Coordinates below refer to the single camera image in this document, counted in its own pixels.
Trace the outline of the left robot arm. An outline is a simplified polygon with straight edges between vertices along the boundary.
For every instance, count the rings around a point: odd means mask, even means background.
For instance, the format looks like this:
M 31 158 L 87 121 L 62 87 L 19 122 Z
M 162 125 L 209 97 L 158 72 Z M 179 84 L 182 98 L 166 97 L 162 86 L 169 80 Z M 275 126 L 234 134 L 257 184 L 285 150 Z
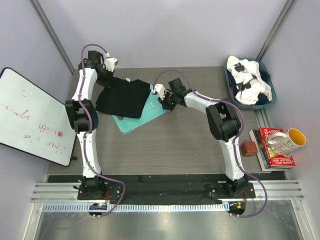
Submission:
M 79 200 L 101 200 L 107 194 L 102 170 L 98 160 L 96 132 L 99 117 L 92 103 L 95 84 L 110 84 L 117 59 L 90 50 L 78 65 L 79 79 L 74 95 L 64 104 L 69 124 L 80 144 L 83 171 L 78 190 Z

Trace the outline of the black floral t-shirt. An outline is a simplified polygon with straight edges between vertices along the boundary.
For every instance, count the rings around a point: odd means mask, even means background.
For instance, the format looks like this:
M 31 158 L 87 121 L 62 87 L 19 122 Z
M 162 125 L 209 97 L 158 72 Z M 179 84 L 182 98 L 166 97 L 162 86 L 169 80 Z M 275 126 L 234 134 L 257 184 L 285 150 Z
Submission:
M 148 82 L 114 77 L 96 100 L 96 110 L 107 115 L 139 119 L 151 89 Z

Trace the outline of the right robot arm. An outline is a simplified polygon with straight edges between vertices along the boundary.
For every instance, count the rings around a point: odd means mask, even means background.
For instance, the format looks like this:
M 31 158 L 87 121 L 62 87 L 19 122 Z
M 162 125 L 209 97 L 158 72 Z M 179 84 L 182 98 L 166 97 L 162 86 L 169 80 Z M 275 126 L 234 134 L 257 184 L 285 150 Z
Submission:
M 225 163 L 225 190 L 233 198 L 241 196 L 249 185 L 239 148 L 241 121 L 236 109 L 226 100 L 209 98 L 198 91 L 186 89 L 180 78 L 169 83 L 169 89 L 156 84 L 153 93 L 164 110 L 173 111 L 177 105 L 206 114 L 209 130 L 218 141 Z

